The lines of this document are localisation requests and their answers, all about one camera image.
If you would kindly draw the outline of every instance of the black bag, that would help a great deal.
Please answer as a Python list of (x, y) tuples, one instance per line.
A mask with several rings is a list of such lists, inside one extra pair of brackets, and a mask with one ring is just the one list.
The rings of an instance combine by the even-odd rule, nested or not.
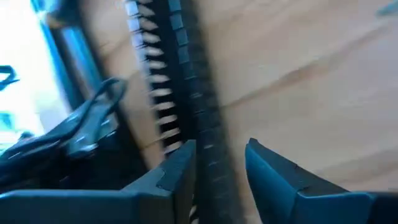
[[(103, 95), (119, 84), (109, 101)], [(25, 188), (74, 189), (88, 179), (103, 122), (126, 92), (126, 82), (111, 78), (76, 111), (47, 134), (23, 140), (0, 156), (0, 192)]]

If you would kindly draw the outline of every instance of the zipper teeth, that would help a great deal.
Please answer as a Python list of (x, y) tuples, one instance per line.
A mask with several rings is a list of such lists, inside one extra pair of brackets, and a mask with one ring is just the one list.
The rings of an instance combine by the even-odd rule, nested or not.
[(167, 63), (158, 33), (158, 25), (153, 21), (155, 12), (146, 5), (152, 0), (127, 1), (127, 21), (131, 33), (132, 44), (136, 48), (137, 56), (143, 65), (143, 73), (150, 86), (149, 96), (153, 99), (152, 109), (157, 111), (157, 125), (160, 138), (164, 145), (164, 153), (170, 154), (182, 145), (180, 129), (176, 127), (178, 117), (172, 113), (162, 111), (172, 110), (170, 78), (165, 74)]

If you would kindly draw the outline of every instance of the window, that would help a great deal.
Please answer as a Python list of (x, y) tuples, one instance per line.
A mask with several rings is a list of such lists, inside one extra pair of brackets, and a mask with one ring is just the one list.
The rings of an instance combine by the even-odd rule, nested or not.
[(20, 80), (0, 91), (1, 151), (24, 131), (38, 136), (51, 130), (70, 108), (30, 1), (0, 1), (0, 29), (0, 65), (12, 66)]

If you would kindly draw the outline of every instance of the blurry background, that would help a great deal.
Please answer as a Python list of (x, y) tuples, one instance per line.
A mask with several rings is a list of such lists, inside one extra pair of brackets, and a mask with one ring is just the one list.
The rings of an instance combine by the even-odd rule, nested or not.
[(0, 91), (1, 150), (13, 145), (23, 131), (46, 133), (70, 109), (30, 1), (0, 1), (0, 29), (0, 65), (12, 66), (20, 80)]

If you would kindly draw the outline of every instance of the wooden surface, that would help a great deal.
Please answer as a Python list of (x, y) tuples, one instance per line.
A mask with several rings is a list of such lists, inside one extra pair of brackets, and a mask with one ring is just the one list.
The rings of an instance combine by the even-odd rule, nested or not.
[[(104, 15), (124, 13), (98, 2)], [(249, 138), (349, 190), (398, 189), (398, 21), (376, 16), (390, 0), (195, 2), (248, 223), (260, 223), (244, 171)], [(131, 80), (126, 109), (154, 165), (158, 136), (125, 20), (101, 21), (92, 32), (108, 41), (103, 62)]]

